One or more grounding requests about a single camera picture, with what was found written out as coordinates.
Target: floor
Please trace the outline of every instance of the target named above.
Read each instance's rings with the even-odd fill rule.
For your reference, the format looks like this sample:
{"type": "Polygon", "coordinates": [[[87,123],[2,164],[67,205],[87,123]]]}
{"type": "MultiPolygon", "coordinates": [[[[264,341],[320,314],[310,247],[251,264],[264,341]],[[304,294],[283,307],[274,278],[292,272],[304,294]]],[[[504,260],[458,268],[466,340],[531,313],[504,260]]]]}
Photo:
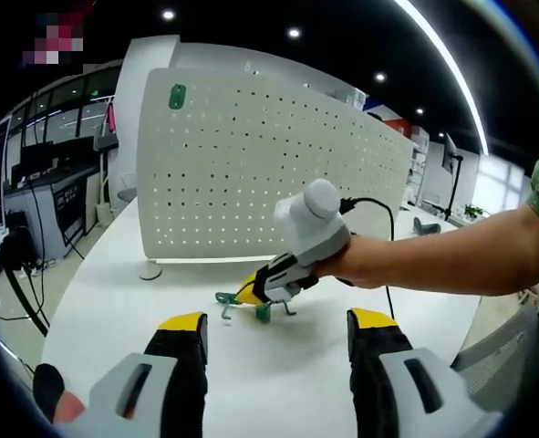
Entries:
{"type": "MultiPolygon", "coordinates": [[[[104,231],[104,228],[95,226],[88,235],[82,237],[76,243],[76,248],[80,254],[86,256],[103,235],[104,231]]],[[[81,263],[82,259],[80,256],[75,251],[70,251],[63,260],[45,269],[45,299],[42,309],[50,323],[52,323],[52,317],[57,310],[60,299],[70,279],[76,274],[81,263]]],[[[16,272],[16,276],[26,297],[33,303],[33,307],[37,308],[37,306],[34,306],[35,300],[27,277],[20,276],[18,272],[16,272]]],[[[41,276],[36,275],[33,280],[37,295],[41,299],[41,276]]],[[[2,273],[0,275],[0,316],[4,318],[15,318],[24,315],[25,312],[10,287],[7,276],[5,276],[5,273],[2,273]]],[[[0,346],[2,347],[3,356],[8,368],[21,382],[28,388],[31,388],[32,373],[27,367],[35,369],[40,361],[44,337],[29,319],[17,321],[0,320],[0,342],[4,344],[3,346],[0,344],[0,346]]]]}
{"type": "MultiPolygon", "coordinates": [[[[78,251],[85,256],[93,245],[100,239],[104,232],[103,228],[95,227],[90,233],[77,242],[78,251]]],[[[70,251],[67,257],[51,266],[44,273],[44,312],[52,323],[52,317],[57,310],[60,299],[75,275],[82,259],[74,251],[70,251]]],[[[34,285],[40,295],[40,276],[34,278],[34,285]]],[[[32,303],[34,297],[27,278],[18,278],[26,296],[32,303]]],[[[509,297],[485,297],[482,299],[478,312],[472,323],[472,328],[464,342],[466,349],[499,328],[519,308],[516,295],[509,297]]],[[[9,286],[5,274],[0,276],[0,316],[14,318],[24,315],[20,303],[9,286]]],[[[32,370],[36,367],[42,356],[44,337],[35,328],[30,320],[2,321],[0,320],[0,346],[8,368],[13,372],[16,379],[31,389],[32,370]]]]}

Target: gray chair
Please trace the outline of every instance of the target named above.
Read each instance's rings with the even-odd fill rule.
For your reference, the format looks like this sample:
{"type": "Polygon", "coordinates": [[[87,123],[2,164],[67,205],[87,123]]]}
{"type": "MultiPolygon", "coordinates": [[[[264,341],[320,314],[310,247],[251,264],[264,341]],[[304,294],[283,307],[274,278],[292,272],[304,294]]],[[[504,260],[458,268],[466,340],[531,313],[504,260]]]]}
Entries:
{"type": "Polygon", "coordinates": [[[422,224],[419,217],[413,218],[413,233],[416,235],[438,235],[441,233],[440,224],[422,224]]]}
{"type": "Polygon", "coordinates": [[[131,201],[135,199],[137,195],[138,195],[137,188],[125,189],[117,193],[117,197],[120,198],[120,200],[125,203],[130,203],[131,201]]]}
{"type": "Polygon", "coordinates": [[[487,412],[505,412],[539,352],[539,320],[532,306],[520,310],[486,339],[461,352],[451,367],[466,380],[472,400],[487,412]]]}

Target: white desk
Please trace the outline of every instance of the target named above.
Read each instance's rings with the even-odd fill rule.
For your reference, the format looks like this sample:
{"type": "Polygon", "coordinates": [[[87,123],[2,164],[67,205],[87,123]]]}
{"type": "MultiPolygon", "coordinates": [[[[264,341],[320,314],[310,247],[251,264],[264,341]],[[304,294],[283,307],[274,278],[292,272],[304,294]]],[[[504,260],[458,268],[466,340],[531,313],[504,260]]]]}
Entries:
{"type": "MultiPolygon", "coordinates": [[[[412,210],[424,224],[437,222],[412,210]]],[[[411,236],[413,216],[400,213],[398,238],[411,236]]],[[[53,317],[42,361],[60,370],[67,389],[87,403],[91,386],[130,352],[143,352],[163,320],[201,310],[209,317],[204,436],[356,436],[346,312],[389,312],[384,288],[361,290],[327,278],[292,301],[294,317],[276,306],[263,325],[253,308],[240,306],[225,321],[214,293],[236,291],[263,262],[167,265],[158,279],[144,282],[136,274],[143,260],[133,202],[88,254],[53,317]]],[[[479,298],[401,289],[391,295],[413,346],[451,362],[479,298]]]]}

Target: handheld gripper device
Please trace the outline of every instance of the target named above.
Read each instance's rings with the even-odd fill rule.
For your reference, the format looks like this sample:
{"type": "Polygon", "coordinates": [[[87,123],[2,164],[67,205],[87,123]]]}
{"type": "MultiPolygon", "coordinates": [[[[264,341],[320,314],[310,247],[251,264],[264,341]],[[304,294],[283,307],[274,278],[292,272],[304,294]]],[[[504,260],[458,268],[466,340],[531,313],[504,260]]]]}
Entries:
{"type": "Polygon", "coordinates": [[[289,251],[250,275],[235,294],[218,292],[216,300],[224,304],[223,318],[229,306],[251,304],[263,322],[271,320],[271,306],[287,303],[302,289],[317,284],[312,276],[316,263],[342,250],[350,241],[350,232],[339,212],[340,195],[327,180],[311,182],[301,193],[275,205],[274,220],[289,251]]]}

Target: potted plant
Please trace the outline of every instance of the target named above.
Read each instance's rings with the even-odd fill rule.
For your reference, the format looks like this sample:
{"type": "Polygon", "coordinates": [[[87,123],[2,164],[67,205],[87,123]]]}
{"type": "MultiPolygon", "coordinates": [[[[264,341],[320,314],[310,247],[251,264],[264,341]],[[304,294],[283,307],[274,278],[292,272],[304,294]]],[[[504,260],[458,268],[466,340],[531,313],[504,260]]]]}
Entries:
{"type": "Polygon", "coordinates": [[[464,207],[464,214],[469,219],[475,221],[476,219],[478,219],[479,216],[482,216],[484,214],[484,210],[480,207],[475,207],[468,204],[464,207]]]}

